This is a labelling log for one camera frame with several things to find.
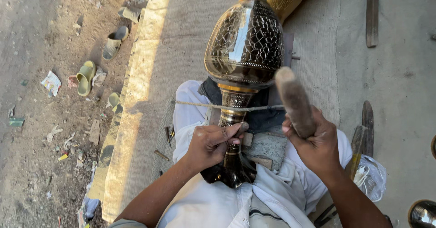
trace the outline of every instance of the black and gold vase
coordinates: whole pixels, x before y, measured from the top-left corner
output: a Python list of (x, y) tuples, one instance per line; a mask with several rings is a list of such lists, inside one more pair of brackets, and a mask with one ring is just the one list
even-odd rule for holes
[[(244, 108), (260, 89), (273, 83), (283, 64), (283, 30), (266, 0), (239, 0), (218, 20), (209, 40), (204, 65), (218, 83), (222, 105)], [(221, 110), (219, 126), (244, 121), (246, 112)], [(231, 188), (252, 183), (256, 166), (241, 153), (241, 145), (230, 145), (224, 161), (205, 169), (208, 183), (222, 181)]]

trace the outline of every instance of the left hand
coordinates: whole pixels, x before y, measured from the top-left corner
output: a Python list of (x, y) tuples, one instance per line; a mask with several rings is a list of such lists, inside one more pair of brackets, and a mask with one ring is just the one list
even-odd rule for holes
[(195, 127), (188, 152), (182, 159), (195, 173), (219, 164), (224, 159), (228, 145), (241, 142), (243, 134), (239, 138), (233, 138), (240, 127), (240, 123), (230, 127), (215, 125)]

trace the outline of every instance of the yellow slipper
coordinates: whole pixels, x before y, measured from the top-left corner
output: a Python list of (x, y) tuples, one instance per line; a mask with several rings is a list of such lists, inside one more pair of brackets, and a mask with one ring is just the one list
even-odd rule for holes
[(108, 101), (110, 105), (113, 107), (112, 111), (115, 112), (119, 102), (119, 93), (113, 92), (109, 95)]
[(91, 91), (91, 81), (95, 76), (97, 66), (92, 61), (87, 61), (80, 67), (79, 72), (76, 74), (79, 85), (77, 86), (77, 92), (80, 96), (87, 96)]

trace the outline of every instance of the right hand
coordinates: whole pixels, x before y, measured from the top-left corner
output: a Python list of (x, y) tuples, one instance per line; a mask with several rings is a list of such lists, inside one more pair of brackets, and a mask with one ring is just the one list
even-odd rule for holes
[(322, 181), (327, 181), (344, 171), (339, 162), (336, 126), (327, 121), (322, 111), (315, 106), (312, 106), (312, 114), (316, 131), (307, 140), (297, 135), (288, 114), (282, 124), (282, 131), (294, 145), (302, 162)]

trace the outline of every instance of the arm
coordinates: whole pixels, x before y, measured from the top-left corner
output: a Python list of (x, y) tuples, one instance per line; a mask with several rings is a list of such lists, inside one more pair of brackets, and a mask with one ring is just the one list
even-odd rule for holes
[(350, 180), (339, 162), (336, 126), (322, 111), (312, 107), (316, 124), (314, 136), (297, 136), (286, 115), (282, 130), (297, 150), (302, 162), (327, 186), (344, 228), (390, 228), (380, 210)]
[(179, 190), (194, 175), (220, 163), (228, 144), (239, 144), (232, 138), (241, 124), (230, 127), (198, 126), (195, 128), (188, 152), (167, 172), (135, 197), (115, 219), (134, 220), (155, 227)]

